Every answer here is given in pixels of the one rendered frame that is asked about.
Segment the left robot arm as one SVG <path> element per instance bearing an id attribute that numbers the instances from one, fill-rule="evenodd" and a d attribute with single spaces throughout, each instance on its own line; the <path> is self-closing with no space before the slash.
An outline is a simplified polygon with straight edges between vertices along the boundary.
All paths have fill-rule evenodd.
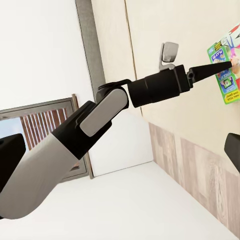
<path id="1" fill-rule="evenodd" d="M 25 154 L 0 192 L 0 217 L 24 218 L 35 211 L 65 175 L 112 126 L 113 118 L 129 104 L 134 108 L 180 96 L 193 84 L 232 68 L 232 62 L 189 68 L 175 66 L 179 44 L 161 43 L 159 73 L 143 79 L 124 79 L 98 87 L 96 103 L 88 100 Z M 164 63 L 170 63 L 162 65 Z"/>

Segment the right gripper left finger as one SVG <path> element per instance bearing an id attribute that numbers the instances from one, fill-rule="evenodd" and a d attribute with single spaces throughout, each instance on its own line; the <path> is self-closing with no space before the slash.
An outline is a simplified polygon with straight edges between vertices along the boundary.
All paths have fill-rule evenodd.
<path id="1" fill-rule="evenodd" d="M 0 138 L 0 193 L 26 153 L 22 133 Z"/>

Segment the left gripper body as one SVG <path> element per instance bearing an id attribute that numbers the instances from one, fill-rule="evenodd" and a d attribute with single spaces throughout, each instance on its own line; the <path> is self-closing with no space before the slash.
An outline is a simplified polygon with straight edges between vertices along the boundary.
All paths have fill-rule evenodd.
<path id="1" fill-rule="evenodd" d="M 144 78 L 148 95 L 152 103 L 180 96 L 190 91 L 184 65 L 168 69 Z"/>

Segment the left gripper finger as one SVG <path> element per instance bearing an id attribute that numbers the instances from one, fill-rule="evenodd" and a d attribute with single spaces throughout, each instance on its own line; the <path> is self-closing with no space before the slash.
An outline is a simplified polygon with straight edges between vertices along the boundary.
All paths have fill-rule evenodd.
<path id="1" fill-rule="evenodd" d="M 199 82 L 210 76 L 216 75 L 229 68 L 232 68 L 231 61 L 191 67 L 186 74 L 189 88 L 193 88 L 194 83 Z"/>

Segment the board game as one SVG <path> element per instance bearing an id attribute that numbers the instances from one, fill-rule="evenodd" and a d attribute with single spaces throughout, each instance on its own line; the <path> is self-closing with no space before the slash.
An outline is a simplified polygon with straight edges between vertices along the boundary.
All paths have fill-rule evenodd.
<path id="1" fill-rule="evenodd" d="M 240 22 L 207 50 L 212 64 L 231 62 L 232 67 L 216 74 L 226 105 L 240 101 Z"/>

